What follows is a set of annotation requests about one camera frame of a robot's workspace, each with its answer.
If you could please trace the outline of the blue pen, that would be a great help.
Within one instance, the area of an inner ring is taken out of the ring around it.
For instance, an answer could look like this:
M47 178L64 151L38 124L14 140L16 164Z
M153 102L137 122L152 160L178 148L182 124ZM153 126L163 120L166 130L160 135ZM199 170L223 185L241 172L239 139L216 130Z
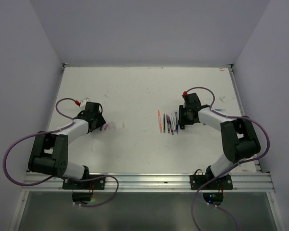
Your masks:
M170 117L168 117L168 123L169 123L169 127L170 127L170 130L171 130L171 134L174 135L173 127L172 127L172 122L171 122Z
M176 133L178 134L178 114L175 112L175 128L176 128Z

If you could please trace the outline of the red pen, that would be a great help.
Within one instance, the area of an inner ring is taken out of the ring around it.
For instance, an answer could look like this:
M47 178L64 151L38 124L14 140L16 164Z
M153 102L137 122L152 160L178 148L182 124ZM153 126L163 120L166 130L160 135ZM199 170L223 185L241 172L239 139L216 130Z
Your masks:
M171 130L170 130L170 124L169 124L169 117L168 117L167 114L166 114L166 124L167 124L167 131L168 131L168 133L170 134L170 133L171 133Z

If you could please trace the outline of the green pen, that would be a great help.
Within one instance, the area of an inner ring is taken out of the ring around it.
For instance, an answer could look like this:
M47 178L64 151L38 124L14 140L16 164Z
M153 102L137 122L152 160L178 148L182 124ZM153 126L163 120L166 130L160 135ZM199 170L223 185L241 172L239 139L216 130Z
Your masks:
M163 114L163 133L166 132L166 115Z

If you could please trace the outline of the orange pen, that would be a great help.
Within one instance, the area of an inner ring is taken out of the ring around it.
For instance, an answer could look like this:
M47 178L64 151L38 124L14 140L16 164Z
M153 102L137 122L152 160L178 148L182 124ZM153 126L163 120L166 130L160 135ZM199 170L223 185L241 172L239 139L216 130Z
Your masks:
M158 110L158 124L159 124L159 131L162 133L162 123L161 123L161 116L160 111Z

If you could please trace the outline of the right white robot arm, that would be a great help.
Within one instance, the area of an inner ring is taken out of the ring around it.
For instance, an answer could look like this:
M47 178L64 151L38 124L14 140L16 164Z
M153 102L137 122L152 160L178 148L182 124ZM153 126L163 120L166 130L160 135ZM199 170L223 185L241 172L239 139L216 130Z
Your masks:
M229 118L217 114L209 105L202 105L196 93L183 93L184 104L179 106L178 127L201 123L221 133L223 154L205 173L206 186L216 189L229 168L241 160L247 160L259 153L261 146L252 122L242 118Z

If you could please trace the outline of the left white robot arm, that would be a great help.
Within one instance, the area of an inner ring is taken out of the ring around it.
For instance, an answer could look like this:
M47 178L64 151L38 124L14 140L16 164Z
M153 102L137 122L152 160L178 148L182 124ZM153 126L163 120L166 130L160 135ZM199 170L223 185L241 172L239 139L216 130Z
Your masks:
M62 179L73 179L74 184L85 189L91 178L87 166L69 162L69 145L83 135L100 129L106 124L100 103L87 102L74 119L73 124L59 132L40 132L35 137L28 170Z

